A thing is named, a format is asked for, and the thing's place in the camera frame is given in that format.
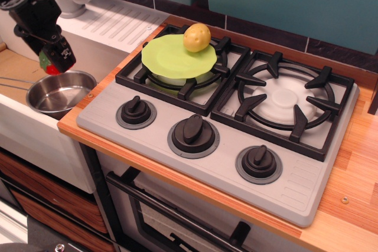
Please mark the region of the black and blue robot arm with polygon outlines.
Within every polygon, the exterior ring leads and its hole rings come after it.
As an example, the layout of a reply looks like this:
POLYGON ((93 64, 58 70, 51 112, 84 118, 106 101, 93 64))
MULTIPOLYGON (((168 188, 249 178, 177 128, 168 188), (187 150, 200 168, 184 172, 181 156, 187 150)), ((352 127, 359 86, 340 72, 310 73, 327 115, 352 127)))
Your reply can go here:
POLYGON ((57 25, 61 9, 55 0, 1 0, 1 9, 16 22, 14 34, 38 55, 47 74, 63 74, 74 66, 76 58, 57 25))

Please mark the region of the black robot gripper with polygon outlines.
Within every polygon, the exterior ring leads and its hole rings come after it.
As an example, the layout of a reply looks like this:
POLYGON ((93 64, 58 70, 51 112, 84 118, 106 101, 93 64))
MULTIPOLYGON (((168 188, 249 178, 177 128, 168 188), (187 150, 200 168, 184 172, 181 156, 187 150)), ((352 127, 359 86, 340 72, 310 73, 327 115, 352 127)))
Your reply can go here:
POLYGON ((45 72, 66 72, 75 65, 73 50, 57 25, 61 10, 55 0, 7 0, 7 11, 16 22, 15 35, 36 55, 44 50, 45 72))

